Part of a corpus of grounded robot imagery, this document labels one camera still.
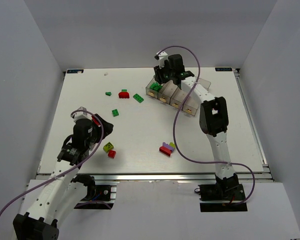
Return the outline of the green 2x2 brick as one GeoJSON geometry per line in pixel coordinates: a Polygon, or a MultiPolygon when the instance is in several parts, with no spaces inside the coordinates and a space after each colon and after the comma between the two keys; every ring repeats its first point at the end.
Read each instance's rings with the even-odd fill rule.
{"type": "Polygon", "coordinates": [[[111,111],[111,113],[112,113],[112,116],[113,116],[113,117],[119,116],[119,111],[118,111],[117,109],[113,109],[113,110],[111,111]]]}
{"type": "Polygon", "coordinates": [[[153,90],[156,91],[156,92],[158,91],[158,89],[159,89],[158,86],[153,87],[153,90]]]}

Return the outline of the green 2x3 brick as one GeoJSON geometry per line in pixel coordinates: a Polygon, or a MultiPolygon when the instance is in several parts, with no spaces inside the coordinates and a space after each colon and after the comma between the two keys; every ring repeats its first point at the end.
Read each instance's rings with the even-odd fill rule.
{"type": "Polygon", "coordinates": [[[138,102],[138,103],[142,103],[144,101],[144,98],[141,97],[139,94],[134,94],[133,98],[138,102]]]}

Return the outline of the red brick with green top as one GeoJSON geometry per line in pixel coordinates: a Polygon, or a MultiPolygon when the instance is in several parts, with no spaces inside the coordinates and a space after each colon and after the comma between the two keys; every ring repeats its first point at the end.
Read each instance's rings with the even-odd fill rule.
{"type": "Polygon", "coordinates": [[[128,92],[127,89],[122,89],[119,93],[118,93],[118,97],[120,99],[129,99],[130,98],[130,94],[128,92]]]}

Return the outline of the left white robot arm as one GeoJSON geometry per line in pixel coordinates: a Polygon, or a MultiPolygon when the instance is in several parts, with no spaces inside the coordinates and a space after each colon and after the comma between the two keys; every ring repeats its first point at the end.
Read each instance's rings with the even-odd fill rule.
{"type": "Polygon", "coordinates": [[[98,114],[72,114],[72,134],[63,142],[48,181],[24,214],[17,214],[13,228],[18,240],[56,240],[59,227],[81,201],[99,196],[94,177],[79,174],[92,148],[113,131],[113,124],[98,114]]]}

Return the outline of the red brick near left arm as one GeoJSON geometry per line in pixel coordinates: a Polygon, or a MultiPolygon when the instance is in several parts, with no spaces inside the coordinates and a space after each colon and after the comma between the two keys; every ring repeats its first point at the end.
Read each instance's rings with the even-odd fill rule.
{"type": "Polygon", "coordinates": [[[93,116],[92,118],[93,118],[93,122],[94,122],[98,127],[100,127],[101,124],[100,124],[100,122],[98,121],[98,119],[97,119],[95,116],[93,116]]]}

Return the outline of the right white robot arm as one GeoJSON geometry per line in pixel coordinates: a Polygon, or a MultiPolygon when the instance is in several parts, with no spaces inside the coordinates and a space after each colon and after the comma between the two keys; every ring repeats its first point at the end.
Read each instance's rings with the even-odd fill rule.
{"type": "Polygon", "coordinates": [[[159,84],[172,81],[200,105],[199,126],[206,134],[215,164],[215,177],[218,181],[237,180],[227,143],[229,117],[224,97],[216,97],[199,83],[199,77],[186,71],[183,58],[179,54],[168,55],[165,51],[155,55],[158,65],[154,67],[154,79],[159,84]]]}

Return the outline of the lime yellow brick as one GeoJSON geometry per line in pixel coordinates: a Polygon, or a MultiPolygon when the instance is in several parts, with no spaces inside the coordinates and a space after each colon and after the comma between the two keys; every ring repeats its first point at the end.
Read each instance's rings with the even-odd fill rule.
{"type": "Polygon", "coordinates": [[[103,146],[103,150],[108,153],[109,151],[111,151],[114,148],[114,145],[111,142],[106,143],[103,146]]]}

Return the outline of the red small brick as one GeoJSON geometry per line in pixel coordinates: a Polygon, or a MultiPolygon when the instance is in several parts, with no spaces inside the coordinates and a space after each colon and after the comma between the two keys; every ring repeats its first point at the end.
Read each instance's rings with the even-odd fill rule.
{"type": "Polygon", "coordinates": [[[116,157],[117,152],[115,150],[110,150],[107,154],[107,156],[111,159],[114,159],[116,157]]]}

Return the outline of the right corner logo sticker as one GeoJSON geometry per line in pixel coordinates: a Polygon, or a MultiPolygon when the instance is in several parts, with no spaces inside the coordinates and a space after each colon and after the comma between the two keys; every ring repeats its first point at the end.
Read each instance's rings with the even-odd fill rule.
{"type": "Polygon", "coordinates": [[[216,72],[232,72],[233,69],[231,67],[215,67],[216,72]]]}

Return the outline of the corner logo sticker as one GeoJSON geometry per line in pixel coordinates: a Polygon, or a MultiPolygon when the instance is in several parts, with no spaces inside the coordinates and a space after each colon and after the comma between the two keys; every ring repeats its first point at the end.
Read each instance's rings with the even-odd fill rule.
{"type": "Polygon", "coordinates": [[[232,72],[233,69],[231,67],[215,67],[216,72],[232,72]]]}
{"type": "Polygon", "coordinates": [[[83,72],[83,69],[68,69],[66,71],[67,74],[82,74],[83,72]]]}

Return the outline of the lilac purple brick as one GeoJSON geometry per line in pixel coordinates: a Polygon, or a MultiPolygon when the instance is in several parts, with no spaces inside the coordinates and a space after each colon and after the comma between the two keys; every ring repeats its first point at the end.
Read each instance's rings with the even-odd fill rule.
{"type": "Polygon", "coordinates": [[[167,144],[166,142],[162,143],[162,146],[173,152],[175,150],[175,147],[171,146],[170,144],[167,144]]]}

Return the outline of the left corner logo sticker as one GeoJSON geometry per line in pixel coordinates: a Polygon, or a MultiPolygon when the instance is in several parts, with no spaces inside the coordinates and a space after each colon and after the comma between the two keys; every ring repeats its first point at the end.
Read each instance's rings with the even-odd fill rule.
{"type": "Polygon", "coordinates": [[[66,71],[67,74],[82,74],[83,72],[83,69],[68,69],[66,71]]]}

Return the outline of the lime small brick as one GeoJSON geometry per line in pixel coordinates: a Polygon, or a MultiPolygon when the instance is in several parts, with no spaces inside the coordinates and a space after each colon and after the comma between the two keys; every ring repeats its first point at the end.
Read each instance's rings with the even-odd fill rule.
{"type": "Polygon", "coordinates": [[[174,148],[174,149],[176,148],[176,146],[175,146],[175,144],[174,144],[173,142],[170,142],[169,145],[170,145],[172,148],[174,148]]]}

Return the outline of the aluminium front rail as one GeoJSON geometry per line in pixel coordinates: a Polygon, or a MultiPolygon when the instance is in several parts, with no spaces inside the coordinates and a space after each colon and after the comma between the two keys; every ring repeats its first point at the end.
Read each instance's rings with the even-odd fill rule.
{"type": "MultiPolygon", "coordinates": [[[[97,181],[161,181],[161,180],[215,180],[214,174],[91,174],[97,181]]],[[[237,173],[238,179],[253,180],[251,174],[237,173]]],[[[270,172],[254,173],[256,181],[273,181],[270,172]]],[[[47,174],[38,174],[36,180],[47,180],[47,174]]]]}

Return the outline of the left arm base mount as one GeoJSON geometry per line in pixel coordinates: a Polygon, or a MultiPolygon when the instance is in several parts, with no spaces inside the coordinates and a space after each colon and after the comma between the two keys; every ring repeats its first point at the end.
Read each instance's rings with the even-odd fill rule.
{"type": "Polygon", "coordinates": [[[110,183],[97,183],[93,176],[79,174],[71,183],[83,185],[86,196],[74,207],[76,210],[111,210],[116,199],[117,186],[110,183]]]}

